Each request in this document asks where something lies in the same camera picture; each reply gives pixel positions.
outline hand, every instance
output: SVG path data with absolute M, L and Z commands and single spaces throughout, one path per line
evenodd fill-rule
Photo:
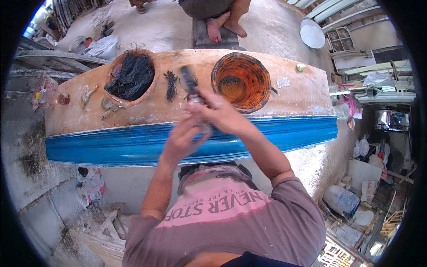
M 185 107 L 190 113 L 212 122 L 220 131 L 237 137 L 255 127 L 222 96 L 211 90 L 195 89 L 199 91 L 200 96 L 208 106 L 190 102 Z
M 160 155 L 160 161 L 175 168 L 183 158 L 196 152 L 199 146 L 210 136 L 210 133 L 204 134 L 201 138 L 193 142 L 193 139 L 202 132 L 202 121 L 199 116 L 184 114 L 172 131 L 170 131 L 169 138 Z

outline bare foot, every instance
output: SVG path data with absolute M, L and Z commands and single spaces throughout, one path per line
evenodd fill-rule
M 230 21 L 226 21 L 224 23 L 224 28 L 229 29 L 230 31 L 234 32 L 241 38 L 245 38 L 248 36 L 246 31 L 238 23 L 232 23 Z
M 218 23 L 216 22 L 216 19 L 209 18 L 206 20 L 206 24 L 208 25 L 208 36 L 209 38 L 215 42 L 221 42 L 221 34 L 219 33 L 219 27 Z

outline bucket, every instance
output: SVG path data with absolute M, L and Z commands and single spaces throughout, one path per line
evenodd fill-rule
M 111 101 L 114 104 L 128 108 L 128 107 L 131 107 L 131 106 L 134 106 L 134 105 L 141 103 L 151 94 L 151 92 L 153 92 L 154 87 L 156 87 L 157 81 L 159 78 L 160 63 L 157 60 L 157 56 L 153 52 L 151 52 L 150 50 L 132 49 L 132 50 L 126 51 L 123 54 L 121 54 L 120 56 L 118 56 L 112 63 L 110 63 L 109 67 L 107 68 L 107 71 L 104 74 L 105 84 L 108 84 L 109 82 L 111 82 L 114 79 L 114 77 L 116 77 L 117 74 L 122 70 L 122 62 L 123 62 L 123 59 L 124 59 L 126 53 L 135 53 L 138 55 L 147 55 L 150 58 L 151 64 L 154 67 L 153 82 L 151 83 L 150 87 L 148 87 L 147 91 L 145 91 L 145 93 L 143 93 L 142 96 L 139 97 L 138 99 L 133 100 L 133 101 L 127 101 L 127 100 L 118 98 L 117 96 L 114 96 L 114 95 L 110 94 L 109 92 L 107 92 L 108 97 L 111 99 Z
M 212 89 L 243 114 L 264 107 L 271 93 L 270 74 L 256 58 L 233 52 L 223 56 L 211 73 Z

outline person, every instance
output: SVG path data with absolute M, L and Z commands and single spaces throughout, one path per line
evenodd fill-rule
M 208 36 L 221 42 L 219 29 L 224 26 L 241 38 L 248 36 L 239 19 L 249 11 L 251 0 L 179 0 L 184 12 L 197 20 L 206 20 Z
M 130 221 L 123 266 L 310 266 L 325 224 L 288 159 L 228 101 L 197 90 L 207 106 L 188 103 L 170 132 L 141 212 Z M 167 212 L 177 164 L 209 137 L 193 141 L 202 121 L 241 139 L 270 179 L 271 197 L 235 164 L 202 164 L 181 177 Z
M 136 6 L 136 12 L 144 14 L 147 10 L 144 8 L 145 3 L 151 3 L 153 0 L 129 0 L 131 6 Z

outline wooden bench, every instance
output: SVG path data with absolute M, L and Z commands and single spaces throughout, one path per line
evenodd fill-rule
M 208 36 L 206 22 L 193 19 L 191 48 L 244 50 L 239 46 L 239 39 L 237 38 L 237 34 L 224 27 L 221 27 L 219 32 L 221 33 L 222 42 L 215 43 Z

